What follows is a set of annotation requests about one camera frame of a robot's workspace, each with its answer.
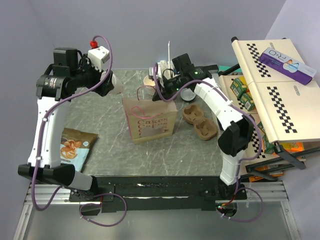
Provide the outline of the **pink white paper bag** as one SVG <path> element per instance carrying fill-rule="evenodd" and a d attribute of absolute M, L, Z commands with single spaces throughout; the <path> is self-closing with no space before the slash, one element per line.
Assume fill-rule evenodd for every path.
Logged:
<path fill-rule="evenodd" d="M 137 89 L 136 98 L 122 98 L 128 130 L 134 144 L 170 137 L 178 112 L 174 101 L 139 98 L 139 90 L 142 88 L 143 86 L 140 86 Z"/>

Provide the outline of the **white paper cup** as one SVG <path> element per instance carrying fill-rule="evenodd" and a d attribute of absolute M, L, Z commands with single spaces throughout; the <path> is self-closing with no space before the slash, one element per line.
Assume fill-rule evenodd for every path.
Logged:
<path fill-rule="evenodd" d="M 122 83 L 121 80 L 119 80 L 119 79 L 116 77 L 115 74 L 112 75 L 111 83 L 112 83 L 113 89 L 109 92 L 110 94 L 118 95 L 118 94 L 123 93 L 123 91 L 124 91 L 124 84 Z"/>

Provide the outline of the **brown pulp cup carrier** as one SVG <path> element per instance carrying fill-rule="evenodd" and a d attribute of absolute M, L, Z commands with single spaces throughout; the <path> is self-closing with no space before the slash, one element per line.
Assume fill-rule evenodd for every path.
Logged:
<path fill-rule="evenodd" d="M 193 125 L 196 135 L 203 141 L 208 141 L 215 137 L 218 128 L 215 123 L 205 117 L 203 109 L 198 104 L 189 104 L 182 111 L 183 119 Z"/>

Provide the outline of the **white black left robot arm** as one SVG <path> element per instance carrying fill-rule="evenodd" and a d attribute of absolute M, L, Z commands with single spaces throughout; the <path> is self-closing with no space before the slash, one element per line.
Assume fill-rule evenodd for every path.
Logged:
<path fill-rule="evenodd" d="M 86 54 L 69 47 L 53 50 L 53 63 L 36 82 L 36 132 L 30 156 L 26 164 L 18 166 L 18 175 L 39 183 L 77 189 L 87 201 L 98 197 L 96 177 L 62 163 L 60 144 L 65 116 L 76 90 L 87 88 L 104 97 L 114 89 L 113 72 L 110 68 L 104 70 L 104 63 L 111 61 L 110 54 L 103 46 Z"/>

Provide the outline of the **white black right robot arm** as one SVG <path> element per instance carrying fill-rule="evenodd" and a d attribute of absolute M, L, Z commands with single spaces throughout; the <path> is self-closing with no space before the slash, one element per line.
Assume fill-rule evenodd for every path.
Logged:
<path fill-rule="evenodd" d="M 230 199 L 236 193 L 234 184 L 239 182 L 241 162 L 250 159 L 244 156 L 245 150 L 259 128 L 252 117 L 234 106 L 222 92 L 212 74 L 217 65 L 195 66 L 186 53 L 172 63 L 171 72 L 175 74 L 172 78 L 165 77 L 158 64 L 150 71 L 155 84 L 152 100 L 171 102 L 182 90 L 191 89 L 207 104 L 222 130 L 218 146 L 222 151 L 220 179 L 224 183 L 218 187 L 218 193 L 223 199 Z"/>

